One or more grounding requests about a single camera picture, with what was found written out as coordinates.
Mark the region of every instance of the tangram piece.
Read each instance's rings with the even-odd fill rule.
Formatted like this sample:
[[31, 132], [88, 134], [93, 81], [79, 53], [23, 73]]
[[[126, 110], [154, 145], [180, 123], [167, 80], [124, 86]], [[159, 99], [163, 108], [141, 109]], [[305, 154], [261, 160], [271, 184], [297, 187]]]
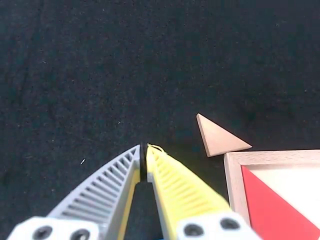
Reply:
[[251, 145], [201, 114], [198, 113], [196, 119], [208, 157], [252, 148]]
[[231, 208], [264, 240], [320, 237], [320, 150], [230, 152]]

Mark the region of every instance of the screw hole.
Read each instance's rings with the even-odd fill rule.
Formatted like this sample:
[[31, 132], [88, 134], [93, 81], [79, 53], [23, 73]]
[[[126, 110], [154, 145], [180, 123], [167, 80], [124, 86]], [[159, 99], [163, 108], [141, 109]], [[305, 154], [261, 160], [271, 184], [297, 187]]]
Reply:
[[221, 227], [225, 230], [235, 230], [239, 229], [240, 225], [237, 221], [231, 218], [224, 218], [220, 221]]
[[47, 239], [51, 235], [51, 233], [52, 233], [52, 227], [42, 226], [34, 232], [33, 239], [44, 240], [44, 239]]
[[79, 229], [72, 234], [71, 240], [88, 240], [89, 237], [90, 237], [90, 232], [88, 230]]
[[184, 227], [184, 234], [186, 236], [198, 237], [204, 234], [204, 230], [201, 226], [192, 223]]

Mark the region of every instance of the black fabric surface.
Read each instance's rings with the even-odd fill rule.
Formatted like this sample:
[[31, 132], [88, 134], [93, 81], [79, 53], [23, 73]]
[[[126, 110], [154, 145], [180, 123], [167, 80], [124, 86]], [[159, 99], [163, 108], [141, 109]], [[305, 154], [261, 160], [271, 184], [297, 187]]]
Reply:
[[[1, 0], [0, 239], [141, 141], [227, 198], [197, 113], [253, 151], [318, 148], [319, 25], [316, 0]], [[141, 183], [125, 239], [161, 237]]]

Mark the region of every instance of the triangular block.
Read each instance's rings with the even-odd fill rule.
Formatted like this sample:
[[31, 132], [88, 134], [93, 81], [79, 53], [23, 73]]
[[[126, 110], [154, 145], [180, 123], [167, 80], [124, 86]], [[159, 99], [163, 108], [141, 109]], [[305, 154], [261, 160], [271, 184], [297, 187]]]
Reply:
[[208, 157], [252, 148], [251, 145], [201, 114], [198, 113], [196, 119]]
[[245, 166], [241, 168], [251, 227], [262, 239], [317, 240], [319, 238], [320, 229], [248, 168]]

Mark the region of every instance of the red triangle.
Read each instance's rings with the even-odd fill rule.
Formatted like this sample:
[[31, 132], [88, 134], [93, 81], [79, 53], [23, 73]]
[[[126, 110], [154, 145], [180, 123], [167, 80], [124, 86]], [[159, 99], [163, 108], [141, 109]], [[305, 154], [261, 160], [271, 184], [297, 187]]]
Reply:
[[251, 227], [264, 240], [318, 240], [320, 229], [242, 166]]

